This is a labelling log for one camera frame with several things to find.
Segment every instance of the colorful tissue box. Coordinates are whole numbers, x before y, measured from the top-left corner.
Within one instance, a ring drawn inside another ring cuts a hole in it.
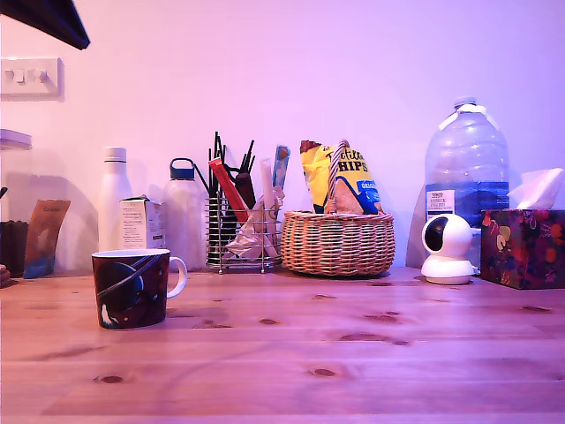
[[[516,289],[565,288],[565,210],[483,212],[480,277]]]

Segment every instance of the yellow chips bag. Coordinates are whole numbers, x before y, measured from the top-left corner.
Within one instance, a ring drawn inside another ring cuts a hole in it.
[[[329,165],[335,146],[323,146],[315,141],[303,140],[300,156],[308,191],[313,200],[314,212],[328,213]],[[338,214],[383,213],[380,197],[373,177],[363,156],[346,148],[338,163],[335,178],[335,199]]]

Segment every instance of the mug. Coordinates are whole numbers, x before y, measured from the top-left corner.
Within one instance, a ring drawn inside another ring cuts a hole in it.
[[[167,292],[169,265],[178,283]],[[105,329],[137,329],[165,319],[167,299],[186,286],[185,263],[167,249],[127,249],[92,255],[98,322]]]

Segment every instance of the white camera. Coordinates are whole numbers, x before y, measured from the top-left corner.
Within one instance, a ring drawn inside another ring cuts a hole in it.
[[[430,253],[422,265],[422,275],[430,283],[469,283],[475,273],[465,259],[471,242],[471,227],[460,216],[441,214],[430,218],[422,229],[422,243]]]

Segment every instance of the frosted water bottle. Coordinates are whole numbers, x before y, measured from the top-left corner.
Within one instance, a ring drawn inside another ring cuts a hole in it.
[[[176,161],[187,161],[191,168],[175,168]],[[186,264],[187,270],[204,266],[201,201],[199,183],[194,179],[194,162],[178,157],[170,162],[170,181],[162,203],[165,216],[165,243],[170,254]]]
[[[473,233],[467,259],[480,264],[481,210],[509,207],[509,152],[486,108],[473,97],[456,100],[426,152],[426,220],[462,216]]]
[[[125,148],[105,148],[104,175],[98,202],[100,251],[120,248],[120,201],[132,196],[132,186],[126,173]]]

